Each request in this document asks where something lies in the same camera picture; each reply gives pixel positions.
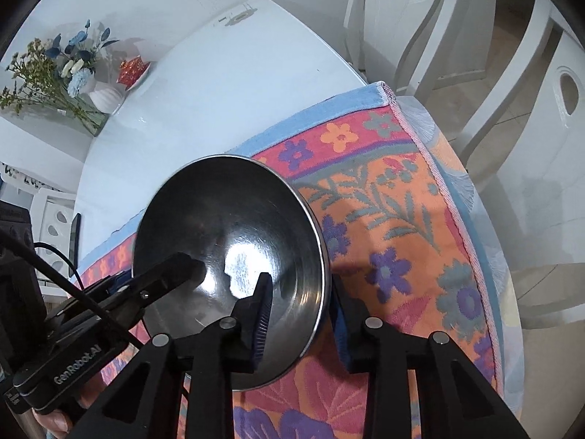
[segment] white seashell vase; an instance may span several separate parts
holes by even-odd
[[[104,114],[113,114],[124,102],[125,95],[116,87],[105,82],[96,81],[93,90],[87,93],[95,108]]]

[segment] black cable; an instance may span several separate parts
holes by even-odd
[[[57,286],[79,301],[81,305],[91,310],[106,322],[106,324],[121,334],[129,343],[138,349],[142,348],[143,345],[140,340],[116,322],[106,310],[87,296],[83,290],[80,290],[75,284],[71,284],[68,279],[59,274],[51,265],[47,264],[33,249],[29,249],[2,229],[0,229],[0,245],[12,251],[19,258],[24,259],[28,264],[41,272],[41,274],[44,274],[51,282],[57,284]]]
[[[55,246],[52,246],[51,244],[47,244],[46,242],[40,242],[40,241],[34,243],[34,247],[43,247],[44,249],[49,249],[51,252],[55,253],[61,259],[63,259],[65,261],[65,264],[67,264],[69,266],[69,268],[73,271],[73,274],[75,275],[75,278],[77,279],[77,281],[79,283],[80,289],[81,290],[85,289],[85,286],[83,285],[83,282],[81,281],[81,277],[80,277],[79,273],[77,272],[77,269],[73,265],[73,262],[71,262],[69,260],[69,258],[65,254],[63,254],[59,249],[57,249]]]

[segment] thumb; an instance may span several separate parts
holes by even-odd
[[[49,414],[37,414],[36,411],[33,414],[39,424],[51,431],[57,439],[63,439],[73,427],[71,420],[58,409]]]

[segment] silver screw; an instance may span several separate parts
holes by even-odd
[[[169,342],[169,336],[165,334],[158,334],[152,339],[154,346],[165,346]]]
[[[380,328],[382,325],[384,325],[384,322],[382,322],[376,316],[369,316],[366,319],[366,327],[368,327],[368,328]]]
[[[433,333],[433,340],[439,345],[444,345],[449,342],[449,336],[445,332]]]
[[[236,323],[238,323],[238,321],[233,318],[233,316],[227,316],[219,321],[219,326],[224,330],[229,330],[230,328],[235,327]]]

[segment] bowl rim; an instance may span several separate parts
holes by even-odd
[[[291,369],[295,367],[295,365],[298,363],[298,361],[301,358],[303,358],[306,355],[306,353],[308,352],[309,348],[311,347],[312,343],[315,340],[315,337],[318,335],[318,333],[320,331],[320,326],[323,322],[323,317],[324,317],[326,310],[327,310],[327,307],[329,305],[329,297],[331,294],[331,292],[330,292],[330,290],[331,290],[331,285],[330,285],[331,284],[331,264],[329,262],[329,253],[327,251],[327,245],[325,243],[325,238],[323,237],[323,231],[321,230],[321,227],[319,226],[319,223],[317,221],[317,217],[315,217],[315,214],[312,211],[312,209],[309,206],[309,203],[306,201],[306,199],[303,198],[302,195],[284,177],[282,177],[279,173],[277,173],[275,170],[273,170],[273,168],[270,168],[267,165],[263,164],[261,161],[255,160],[251,157],[247,157],[244,155],[231,154],[231,153],[218,153],[218,154],[206,155],[204,157],[197,158],[189,163],[184,164],[182,167],[178,168],[171,175],[169,175],[169,177],[157,188],[156,192],[154,193],[154,195],[152,196],[152,198],[148,202],[148,205],[146,206],[146,208],[144,210],[144,214],[143,214],[142,218],[140,219],[140,222],[138,223],[138,227],[136,229],[136,239],[138,239],[138,233],[140,232],[140,227],[142,226],[142,221],[144,220],[144,217],[148,211],[148,207],[152,203],[154,197],[163,188],[163,186],[165,186],[166,183],[169,180],[171,180],[172,177],[174,177],[176,174],[178,174],[183,169],[185,169],[191,165],[194,165],[195,163],[209,160],[212,158],[233,158],[233,159],[237,159],[237,160],[251,162],[251,163],[263,168],[264,170],[267,170],[269,173],[273,174],[273,176],[275,176],[277,179],[279,179],[280,182],[283,184],[283,186],[286,187],[286,189],[288,189],[292,193],[292,195],[295,197],[295,199],[297,200],[297,202],[301,206],[302,210],[304,211],[305,216],[307,218],[307,221],[311,225],[311,229],[313,231],[313,234],[315,235],[315,239],[317,241],[318,248],[321,252],[320,262],[321,262],[322,275],[321,275],[320,303],[319,303],[318,310],[317,310],[317,316],[315,317],[315,324],[313,325],[311,335],[307,339],[305,347],[298,354],[298,356],[291,362],[291,364],[288,365],[286,367],[286,369],[284,371],[282,371],[279,375],[277,375],[275,378],[273,378],[267,382],[264,382],[262,384],[259,384],[258,386],[255,386],[254,388],[233,389],[233,391],[250,391],[252,389],[257,389],[257,388],[268,386],[268,385],[276,382],[280,378],[282,378],[289,371],[291,371]],[[133,250],[132,251],[132,266],[131,266],[132,277],[134,277],[134,275],[135,275],[134,252],[135,251]],[[143,325],[144,325],[144,329],[146,330],[146,333],[148,334],[149,337],[151,337],[150,332],[148,331],[148,326],[146,325],[146,322],[144,321],[144,319],[143,319]]]

